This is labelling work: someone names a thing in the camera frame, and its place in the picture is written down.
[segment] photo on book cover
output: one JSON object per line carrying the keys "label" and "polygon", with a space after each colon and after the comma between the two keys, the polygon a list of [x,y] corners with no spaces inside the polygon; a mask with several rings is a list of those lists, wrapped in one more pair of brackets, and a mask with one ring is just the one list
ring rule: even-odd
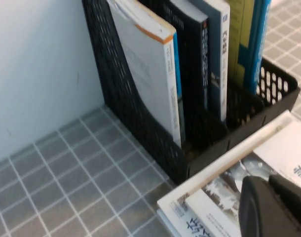
{"label": "photo on book cover", "polygon": [[202,190],[235,225],[239,226],[238,210],[243,178],[251,175],[268,180],[271,174],[276,172],[258,155],[251,152]]}

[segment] orange stripe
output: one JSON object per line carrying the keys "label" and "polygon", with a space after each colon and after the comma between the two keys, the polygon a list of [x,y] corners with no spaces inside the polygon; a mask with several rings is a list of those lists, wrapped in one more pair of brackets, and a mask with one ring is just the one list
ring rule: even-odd
{"label": "orange stripe", "polygon": [[168,36],[166,39],[161,39],[160,37],[154,35],[153,33],[151,33],[151,32],[149,32],[149,31],[145,30],[145,29],[142,28],[141,26],[139,26],[139,25],[137,25],[137,24],[135,24],[135,26],[136,26],[141,32],[143,32],[144,34],[148,35],[148,36],[151,37],[152,39],[154,39],[154,40],[156,40],[156,41],[158,41],[158,42],[160,42],[160,43],[162,43],[162,44],[166,44],[166,43],[172,41],[172,39],[173,39],[173,36],[172,36],[172,35]]}

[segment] white book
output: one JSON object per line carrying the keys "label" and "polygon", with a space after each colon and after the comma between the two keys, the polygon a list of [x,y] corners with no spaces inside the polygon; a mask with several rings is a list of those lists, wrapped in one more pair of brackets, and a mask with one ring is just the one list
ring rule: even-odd
{"label": "white book", "polygon": [[239,203],[243,178],[269,180],[280,174],[301,187],[301,122],[293,121],[186,199],[187,205],[215,237],[239,237]]}
{"label": "white book", "polygon": [[141,100],[174,142],[181,146],[174,33],[137,1],[108,2]]}
{"label": "white book", "polygon": [[208,232],[206,224],[189,208],[185,200],[196,191],[212,181],[220,172],[225,171],[230,164],[236,163],[254,148],[261,145],[275,133],[297,120],[289,111],[285,111],[266,126],[255,132],[233,149],[225,153],[208,167],[185,181],[173,191],[161,198],[157,204],[159,209],[169,220],[173,228],[182,237],[195,237]]}
{"label": "white book", "polygon": [[211,111],[226,121],[230,7],[224,0],[189,0],[209,17]]}

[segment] stack of books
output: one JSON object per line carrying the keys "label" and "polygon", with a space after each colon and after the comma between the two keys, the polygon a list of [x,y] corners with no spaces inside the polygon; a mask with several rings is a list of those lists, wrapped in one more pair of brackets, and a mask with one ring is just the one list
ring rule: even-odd
{"label": "stack of books", "polygon": [[225,123],[227,78],[256,93],[270,0],[107,1],[139,96],[179,147],[185,95]]}
{"label": "stack of books", "polygon": [[161,198],[157,212],[175,237],[239,237],[243,178],[271,174],[301,188],[301,121],[289,111]]}

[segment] black object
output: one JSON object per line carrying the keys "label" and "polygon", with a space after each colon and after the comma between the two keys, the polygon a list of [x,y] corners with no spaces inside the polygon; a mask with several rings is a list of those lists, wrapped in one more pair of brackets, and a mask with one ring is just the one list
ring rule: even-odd
{"label": "black object", "polygon": [[183,94],[187,142],[181,150],[152,117],[138,94],[107,1],[82,0],[82,3],[105,103],[176,184],[212,163],[295,103],[300,91],[297,81],[263,59],[265,75],[260,76],[258,94],[266,100],[229,80],[227,126],[205,111],[191,94]]}
{"label": "black object", "polygon": [[242,237],[301,237],[301,188],[280,175],[247,176],[238,215]]}

